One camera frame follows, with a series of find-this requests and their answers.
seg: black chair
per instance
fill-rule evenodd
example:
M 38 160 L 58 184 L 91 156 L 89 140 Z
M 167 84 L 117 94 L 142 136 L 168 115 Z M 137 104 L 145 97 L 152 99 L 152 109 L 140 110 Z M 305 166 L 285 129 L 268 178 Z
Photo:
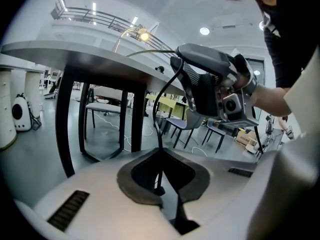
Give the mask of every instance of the black chair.
M 177 118 L 166 118 L 167 122 L 172 124 L 175 127 L 175 129 L 171 135 L 171 138 L 174 136 L 177 129 L 180 130 L 178 133 L 178 136 L 175 140 L 175 143 L 173 145 L 173 148 L 176 147 L 178 140 L 180 138 L 181 132 L 183 130 L 192 130 L 189 134 L 189 137 L 188 137 L 184 147 L 183 147 L 185 149 L 190 138 L 191 138 L 192 133 L 194 132 L 194 129 L 199 128 L 202 121 L 204 120 L 204 118 L 202 116 L 198 116 L 198 115 L 194 114 L 190 109 L 187 109 L 185 111 L 185 113 L 186 113 L 186 121 L 184 121 L 182 119 L 177 119 Z
M 206 127 L 208 127 L 208 131 L 206 132 L 206 135 L 205 135 L 205 137 L 204 137 L 204 140 L 203 140 L 203 142 L 202 142 L 202 145 L 205 143 L 205 140 L 206 140 L 206 138 L 207 138 L 207 136 L 208 136 L 208 134 L 209 134 L 210 131 L 211 131 L 211 133 L 210 133 L 209 138 L 207 139 L 206 142 L 209 141 L 209 139 L 210 139 L 210 137 L 211 137 L 211 135 L 212 135 L 213 132 L 215 132 L 216 134 L 219 134 L 219 135 L 221 136 L 221 138 L 220 138 L 218 147 L 216 148 L 216 151 L 215 151 L 215 152 L 217 153 L 218 150 L 219 150 L 220 147 L 221 147 L 222 141 L 224 140 L 224 137 L 225 137 L 226 133 L 225 133 L 223 130 L 220 130 L 219 128 L 214 127 L 214 121 L 213 121 L 212 119 L 208 119 L 208 122 L 207 122 L 207 124 L 206 124 Z

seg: window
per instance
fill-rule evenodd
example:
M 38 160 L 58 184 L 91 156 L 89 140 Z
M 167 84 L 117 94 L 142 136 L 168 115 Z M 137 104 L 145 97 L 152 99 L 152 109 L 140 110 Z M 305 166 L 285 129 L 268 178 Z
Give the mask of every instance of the window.
M 253 58 L 245 58 L 245 59 L 248 61 L 252 70 L 255 72 L 258 82 L 262 85 L 265 85 L 265 62 L 260 59 L 253 59 Z M 261 109 L 255 107 L 254 111 L 255 111 L 255 118 L 259 120 L 261 115 Z

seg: yellow desk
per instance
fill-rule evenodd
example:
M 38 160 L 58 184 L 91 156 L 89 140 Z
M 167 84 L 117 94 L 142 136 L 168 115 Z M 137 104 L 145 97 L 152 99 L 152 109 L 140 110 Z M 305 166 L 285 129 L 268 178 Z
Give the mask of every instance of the yellow desk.
M 156 95 L 151 95 L 151 94 L 147 94 L 145 96 L 146 99 L 148 100 L 156 100 L 157 96 Z M 166 98 L 166 97 L 160 97 L 159 99 L 159 102 L 162 103 L 162 104 L 165 104 L 167 105 L 168 107 L 174 109 L 175 106 L 176 106 L 176 101 L 175 100 L 172 100 L 172 99 L 169 99 L 169 98 Z
M 145 98 L 150 100 L 156 100 L 157 96 L 147 94 Z M 159 99 L 158 110 L 169 113 L 169 117 L 173 115 L 185 120 L 185 110 L 187 106 L 187 104 L 180 103 L 166 97 L 161 97 Z

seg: white pillar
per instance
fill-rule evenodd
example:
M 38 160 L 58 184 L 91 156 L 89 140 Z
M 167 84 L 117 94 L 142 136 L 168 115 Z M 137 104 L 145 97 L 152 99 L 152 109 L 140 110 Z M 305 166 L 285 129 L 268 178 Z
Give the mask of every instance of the white pillar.
M 11 70 L 0 68 L 0 150 L 8 148 L 17 137 L 10 97 Z
M 25 74 L 24 95 L 31 106 L 32 114 L 35 118 L 40 116 L 41 94 L 39 91 L 40 72 L 29 72 Z

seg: cardboard box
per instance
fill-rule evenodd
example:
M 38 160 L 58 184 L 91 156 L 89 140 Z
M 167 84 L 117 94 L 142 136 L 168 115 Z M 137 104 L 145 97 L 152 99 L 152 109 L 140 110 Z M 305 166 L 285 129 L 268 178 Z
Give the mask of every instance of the cardboard box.
M 245 133 L 244 131 L 240 130 L 235 138 L 235 141 L 239 144 L 246 146 L 247 144 L 251 143 L 251 139 L 256 140 L 257 136 L 256 133 L 252 130 L 249 133 Z

